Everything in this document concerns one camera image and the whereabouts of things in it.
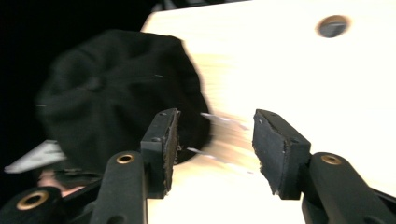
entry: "wooden table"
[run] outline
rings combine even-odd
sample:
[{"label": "wooden table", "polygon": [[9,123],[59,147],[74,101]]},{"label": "wooden table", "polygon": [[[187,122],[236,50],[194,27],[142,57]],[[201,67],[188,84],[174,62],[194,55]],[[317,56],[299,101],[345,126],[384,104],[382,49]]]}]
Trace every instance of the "wooden table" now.
[{"label": "wooden table", "polygon": [[[319,35],[342,15],[346,31]],[[396,196],[396,3],[265,0],[153,13],[143,32],[173,35],[201,76],[215,125],[205,150],[259,171],[251,146],[256,108],[281,115],[312,144],[343,156],[375,189]],[[304,223],[301,202],[266,179],[203,156],[175,167],[172,191],[150,200],[149,223]]]}]

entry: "crumpled black fabric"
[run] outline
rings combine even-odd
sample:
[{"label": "crumpled black fabric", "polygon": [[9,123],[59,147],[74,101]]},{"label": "crumpled black fabric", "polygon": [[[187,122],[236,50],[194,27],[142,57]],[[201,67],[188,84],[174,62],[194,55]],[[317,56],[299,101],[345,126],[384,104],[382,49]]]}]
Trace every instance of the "crumpled black fabric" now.
[{"label": "crumpled black fabric", "polygon": [[[154,116],[181,111],[182,148],[202,147],[210,129],[200,79],[172,36],[106,31],[59,56],[37,96],[37,114],[79,168],[103,172],[107,160],[138,150]],[[177,162],[193,156],[186,149]]]}]

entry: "black cloth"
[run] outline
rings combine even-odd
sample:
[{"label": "black cloth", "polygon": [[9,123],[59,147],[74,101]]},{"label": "black cloth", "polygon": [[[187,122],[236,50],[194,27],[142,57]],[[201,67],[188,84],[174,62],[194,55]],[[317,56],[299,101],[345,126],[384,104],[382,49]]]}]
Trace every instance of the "black cloth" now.
[{"label": "black cloth", "polygon": [[[181,112],[181,148],[205,144],[209,121],[200,80],[179,39],[112,30],[61,55],[38,97],[50,139],[78,168],[102,173],[108,159],[138,150],[155,115]],[[194,155],[186,149],[177,162]]]},{"label": "black cloth", "polygon": [[0,206],[36,185],[10,165],[46,136],[35,116],[39,89],[60,53],[107,29],[139,31],[155,0],[0,1]]}]

